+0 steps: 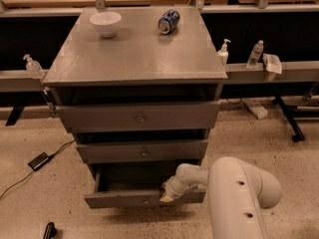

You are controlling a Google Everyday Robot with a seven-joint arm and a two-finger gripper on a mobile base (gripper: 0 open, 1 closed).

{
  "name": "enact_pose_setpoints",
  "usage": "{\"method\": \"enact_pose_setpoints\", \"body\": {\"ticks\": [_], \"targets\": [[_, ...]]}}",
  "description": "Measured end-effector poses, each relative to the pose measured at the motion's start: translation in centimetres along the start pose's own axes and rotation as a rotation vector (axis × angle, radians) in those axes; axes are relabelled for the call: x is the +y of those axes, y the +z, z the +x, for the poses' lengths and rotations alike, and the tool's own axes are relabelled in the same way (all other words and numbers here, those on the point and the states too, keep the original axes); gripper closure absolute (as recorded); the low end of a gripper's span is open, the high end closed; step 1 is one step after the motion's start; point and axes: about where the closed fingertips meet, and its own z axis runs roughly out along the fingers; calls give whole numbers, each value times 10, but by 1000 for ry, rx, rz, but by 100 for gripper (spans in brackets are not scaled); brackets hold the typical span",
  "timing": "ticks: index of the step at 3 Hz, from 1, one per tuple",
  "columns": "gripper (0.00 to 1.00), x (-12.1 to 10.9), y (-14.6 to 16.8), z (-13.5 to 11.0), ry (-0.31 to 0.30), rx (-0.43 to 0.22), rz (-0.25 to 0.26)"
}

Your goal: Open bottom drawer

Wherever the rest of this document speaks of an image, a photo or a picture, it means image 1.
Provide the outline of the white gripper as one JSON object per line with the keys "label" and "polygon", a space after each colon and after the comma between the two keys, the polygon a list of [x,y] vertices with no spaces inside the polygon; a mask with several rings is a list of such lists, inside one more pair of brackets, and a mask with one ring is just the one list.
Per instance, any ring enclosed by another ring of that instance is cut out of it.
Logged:
{"label": "white gripper", "polygon": [[159,199],[160,202],[168,203],[179,199],[186,192],[187,183],[177,175],[172,176],[163,185],[164,193]]}

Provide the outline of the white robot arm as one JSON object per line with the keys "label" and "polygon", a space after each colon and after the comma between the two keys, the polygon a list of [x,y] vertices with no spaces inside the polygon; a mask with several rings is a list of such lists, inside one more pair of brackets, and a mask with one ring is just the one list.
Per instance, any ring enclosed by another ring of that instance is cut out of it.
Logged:
{"label": "white robot arm", "polygon": [[235,157],[219,158],[209,169],[183,163],[163,183],[159,200],[172,202],[198,185],[207,190],[213,239],[270,239],[262,211],[282,196],[273,174]]}

